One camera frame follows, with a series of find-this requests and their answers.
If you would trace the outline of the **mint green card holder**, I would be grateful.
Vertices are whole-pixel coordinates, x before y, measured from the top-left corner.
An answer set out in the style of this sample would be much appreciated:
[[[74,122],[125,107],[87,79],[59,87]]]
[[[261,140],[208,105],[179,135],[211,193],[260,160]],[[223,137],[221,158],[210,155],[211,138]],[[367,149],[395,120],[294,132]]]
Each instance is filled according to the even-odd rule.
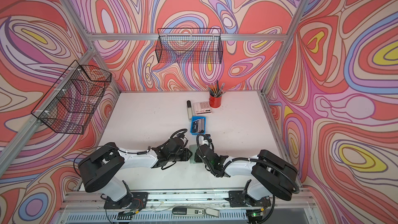
[[[190,145],[189,150],[192,152],[192,156],[190,157],[190,163],[203,163],[199,155],[197,154],[198,146],[197,145]]]

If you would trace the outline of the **blue plastic card tray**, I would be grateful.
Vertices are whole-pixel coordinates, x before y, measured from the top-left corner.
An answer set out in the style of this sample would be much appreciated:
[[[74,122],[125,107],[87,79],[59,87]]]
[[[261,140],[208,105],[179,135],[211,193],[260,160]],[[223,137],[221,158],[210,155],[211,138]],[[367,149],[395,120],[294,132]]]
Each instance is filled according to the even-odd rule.
[[[191,120],[190,133],[192,135],[205,134],[206,132],[206,117],[193,116]]]

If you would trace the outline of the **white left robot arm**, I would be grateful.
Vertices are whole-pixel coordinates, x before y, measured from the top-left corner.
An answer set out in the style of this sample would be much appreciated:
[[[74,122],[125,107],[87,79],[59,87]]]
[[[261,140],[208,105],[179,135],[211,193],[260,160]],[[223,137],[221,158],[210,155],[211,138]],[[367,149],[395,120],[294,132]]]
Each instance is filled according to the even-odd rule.
[[[104,209],[132,209],[146,207],[144,197],[134,196],[127,183],[116,177],[120,170],[150,168],[166,170],[177,162],[187,162],[192,152],[187,148],[187,129],[174,132],[158,147],[146,150],[128,150],[109,142],[74,164],[87,193],[99,193],[105,201]]]

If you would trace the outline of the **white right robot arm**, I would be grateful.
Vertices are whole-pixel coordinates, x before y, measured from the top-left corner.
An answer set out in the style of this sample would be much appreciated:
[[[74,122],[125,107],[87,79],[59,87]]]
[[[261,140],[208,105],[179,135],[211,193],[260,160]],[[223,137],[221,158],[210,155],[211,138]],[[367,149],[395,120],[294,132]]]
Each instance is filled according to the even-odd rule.
[[[242,191],[230,191],[226,198],[232,207],[272,205],[272,198],[290,201],[300,193],[296,183],[297,169],[268,150],[261,150],[257,156],[229,157],[214,152],[212,146],[199,145],[195,154],[216,178],[249,176]]]

